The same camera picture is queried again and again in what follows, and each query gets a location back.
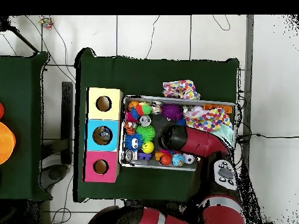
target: red ball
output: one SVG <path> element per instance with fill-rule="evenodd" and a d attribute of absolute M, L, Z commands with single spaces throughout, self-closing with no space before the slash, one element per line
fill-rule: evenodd
<path fill-rule="evenodd" d="M 4 115 L 4 106 L 0 103 L 0 118 Z"/>
<path fill-rule="evenodd" d="M 165 166 L 171 164 L 171 154 L 162 155 L 160 158 L 160 163 Z"/>

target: cardboard cube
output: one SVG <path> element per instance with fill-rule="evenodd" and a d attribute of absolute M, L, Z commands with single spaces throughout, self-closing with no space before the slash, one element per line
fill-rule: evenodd
<path fill-rule="evenodd" d="M 107 144 L 98 144 L 95 141 L 95 136 L 100 138 L 96 129 L 107 127 L 110 130 L 112 139 Z M 87 151 L 117 151 L 119 143 L 120 121 L 112 120 L 90 120 L 87 123 Z"/>
<path fill-rule="evenodd" d="M 106 166 L 99 172 L 96 167 L 97 161 L 104 161 Z M 114 183 L 119 173 L 117 152 L 87 151 L 84 159 L 83 178 L 84 182 Z"/>
<path fill-rule="evenodd" d="M 119 89 L 88 87 L 86 93 L 88 118 L 94 120 L 120 120 L 123 93 Z"/>

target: dark green tablecloth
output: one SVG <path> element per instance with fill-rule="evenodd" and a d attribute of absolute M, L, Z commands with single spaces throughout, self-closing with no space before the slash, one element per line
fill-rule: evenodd
<path fill-rule="evenodd" d="M 12 156 L 0 165 L 0 198 L 48 200 L 39 187 L 41 158 L 41 70 L 46 52 L 30 58 L 0 56 L 0 119 L 15 134 Z"/>
<path fill-rule="evenodd" d="M 83 49 L 76 58 L 74 199 L 128 198 L 184 201 L 190 193 L 193 172 L 121 167 L 115 183 L 82 182 L 86 88 L 116 88 L 124 95 L 163 96 L 162 83 L 190 79 L 201 100 L 236 102 L 237 59 L 217 61 L 140 60 L 94 57 Z"/>

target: colorful plush toy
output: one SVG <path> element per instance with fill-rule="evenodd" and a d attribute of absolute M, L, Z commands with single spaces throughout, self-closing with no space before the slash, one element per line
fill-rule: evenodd
<path fill-rule="evenodd" d="M 146 127 L 138 126 L 136 128 L 136 132 L 142 136 L 144 143 L 152 141 L 156 135 L 155 129 L 151 125 Z"/>
<path fill-rule="evenodd" d="M 142 146 L 142 151 L 146 154 L 149 154 L 154 151 L 154 144 L 152 142 L 146 142 Z"/>
<path fill-rule="evenodd" d="M 143 145 L 142 136 L 139 133 L 124 136 L 124 147 L 133 152 L 138 151 Z"/>

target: yellow ball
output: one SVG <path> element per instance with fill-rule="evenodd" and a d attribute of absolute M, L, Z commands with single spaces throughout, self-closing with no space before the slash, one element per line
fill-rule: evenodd
<path fill-rule="evenodd" d="M 154 151 L 154 144 L 152 142 L 146 142 L 142 146 L 142 151 L 146 154 L 149 154 Z"/>

